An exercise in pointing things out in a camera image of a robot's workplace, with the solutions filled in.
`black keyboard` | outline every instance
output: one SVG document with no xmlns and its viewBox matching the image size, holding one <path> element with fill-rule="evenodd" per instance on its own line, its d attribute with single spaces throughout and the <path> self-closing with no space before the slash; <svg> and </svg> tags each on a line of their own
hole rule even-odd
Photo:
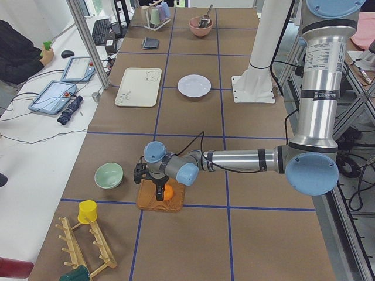
<svg viewBox="0 0 375 281">
<path fill-rule="evenodd" d="M 92 36 L 96 46 L 104 45 L 109 25 L 110 19 L 99 19 L 94 23 Z"/>
</svg>

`orange fruit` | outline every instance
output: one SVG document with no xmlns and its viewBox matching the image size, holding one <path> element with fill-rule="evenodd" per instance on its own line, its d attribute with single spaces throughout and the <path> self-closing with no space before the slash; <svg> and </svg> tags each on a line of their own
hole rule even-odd
<svg viewBox="0 0 375 281">
<path fill-rule="evenodd" d="M 170 184 L 164 184 L 164 201 L 172 199 L 175 192 Z"/>
</svg>

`white table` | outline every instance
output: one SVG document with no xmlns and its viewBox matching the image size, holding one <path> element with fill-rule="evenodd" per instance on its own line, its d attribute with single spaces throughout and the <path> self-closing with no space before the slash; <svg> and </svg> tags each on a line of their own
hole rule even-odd
<svg viewBox="0 0 375 281">
<path fill-rule="evenodd" d="M 90 30 L 95 20 L 100 18 L 87 20 Z M 88 55 L 76 27 L 62 34 L 52 48 L 55 57 L 41 73 L 65 68 L 68 59 L 61 58 L 63 50 L 72 50 L 75 56 Z M 104 46 L 97 49 L 102 60 L 107 58 Z M 35 78 L 26 83 L 20 93 L 41 92 L 49 81 L 60 80 L 61 76 L 62 72 L 56 72 Z M 85 83 L 80 83 L 77 89 L 83 86 Z M 102 90 L 101 84 L 94 75 L 78 93 L 84 100 L 65 126 L 57 122 L 60 114 L 47 116 L 31 113 L 4 121 L 30 112 L 27 107 L 31 100 L 15 101 L 14 110 L 6 111 L 0 119 L 0 133 L 34 142 L 58 133 L 86 129 L 97 107 L 91 95 L 99 90 Z M 19 98 L 26 97 L 34 98 L 35 95 L 22 95 Z M 0 136 L 0 173 L 8 177 L 8 183 L 0 187 L 0 256 L 36 261 L 85 135 L 86 132 L 70 133 L 34 145 Z"/>
</svg>

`person's hand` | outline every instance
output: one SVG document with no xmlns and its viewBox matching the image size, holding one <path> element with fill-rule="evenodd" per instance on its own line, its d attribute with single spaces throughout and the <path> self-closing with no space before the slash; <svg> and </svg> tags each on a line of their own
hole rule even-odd
<svg viewBox="0 0 375 281">
<path fill-rule="evenodd" d="M 49 64 L 51 60 L 53 59 L 54 52 L 53 49 L 46 50 L 44 46 L 42 46 L 42 58 L 40 59 L 40 62 L 43 63 L 44 66 Z"/>
</svg>

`pink cloth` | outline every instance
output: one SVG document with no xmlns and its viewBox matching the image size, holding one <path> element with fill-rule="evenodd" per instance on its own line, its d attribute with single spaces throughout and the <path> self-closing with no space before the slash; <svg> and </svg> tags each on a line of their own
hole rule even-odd
<svg viewBox="0 0 375 281">
<path fill-rule="evenodd" d="M 357 32 L 352 42 L 363 50 L 367 50 L 375 40 L 375 12 L 360 12 Z"/>
</svg>

